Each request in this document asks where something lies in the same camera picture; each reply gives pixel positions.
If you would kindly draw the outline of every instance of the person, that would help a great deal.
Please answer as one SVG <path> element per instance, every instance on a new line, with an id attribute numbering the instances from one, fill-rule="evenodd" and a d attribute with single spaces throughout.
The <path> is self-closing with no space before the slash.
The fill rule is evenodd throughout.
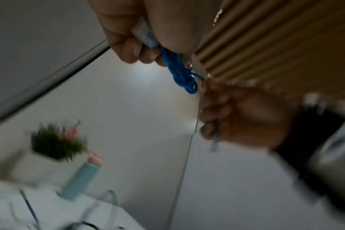
<path id="1" fill-rule="evenodd" d="M 111 48 L 127 63 L 164 66 L 159 49 L 150 49 L 130 30 L 144 16 L 160 44 L 193 53 L 212 27 L 221 0 L 88 0 Z M 322 106 L 298 105 L 259 87 L 228 86 L 207 80 L 201 87 L 201 135 L 267 147 L 295 169 L 318 196 L 345 211 L 345 115 Z"/>

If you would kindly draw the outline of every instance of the pink flower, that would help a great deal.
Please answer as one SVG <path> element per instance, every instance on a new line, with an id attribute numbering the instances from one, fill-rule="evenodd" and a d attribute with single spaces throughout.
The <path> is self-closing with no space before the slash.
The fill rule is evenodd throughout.
<path id="1" fill-rule="evenodd" d="M 76 128 L 70 128 L 66 132 L 61 134 L 61 140 L 73 140 L 77 137 L 78 131 Z"/>

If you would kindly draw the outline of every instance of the hand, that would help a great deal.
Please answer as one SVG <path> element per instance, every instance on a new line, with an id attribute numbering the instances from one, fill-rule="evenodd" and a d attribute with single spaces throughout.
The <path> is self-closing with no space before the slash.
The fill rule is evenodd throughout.
<path id="1" fill-rule="evenodd" d="M 156 61 L 165 66 L 160 49 L 142 45 L 131 28 L 143 16 L 157 40 L 171 51 L 191 54 L 211 29 L 222 0 L 88 0 L 111 48 L 127 63 Z"/>
<path id="2" fill-rule="evenodd" d="M 214 138 L 218 120 L 220 139 L 247 146 L 275 149 L 287 138 L 300 106 L 252 87 L 226 86 L 208 79 L 201 88 L 201 134 Z"/>

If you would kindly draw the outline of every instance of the sleeve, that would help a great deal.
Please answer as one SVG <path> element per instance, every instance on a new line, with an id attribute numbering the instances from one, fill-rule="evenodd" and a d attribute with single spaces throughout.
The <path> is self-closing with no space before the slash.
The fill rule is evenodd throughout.
<path id="1" fill-rule="evenodd" d="M 309 189 L 345 211 L 345 116 L 306 106 L 275 151 Z"/>

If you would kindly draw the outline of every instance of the wooden slat panel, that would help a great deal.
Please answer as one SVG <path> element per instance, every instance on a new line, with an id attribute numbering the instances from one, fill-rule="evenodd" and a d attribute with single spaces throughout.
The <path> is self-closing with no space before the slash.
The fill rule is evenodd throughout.
<path id="1" fill-rule="evenodd" d="M 345 0 L 231 2 L 196 54 L 219 79 L 345 98 Z"/>

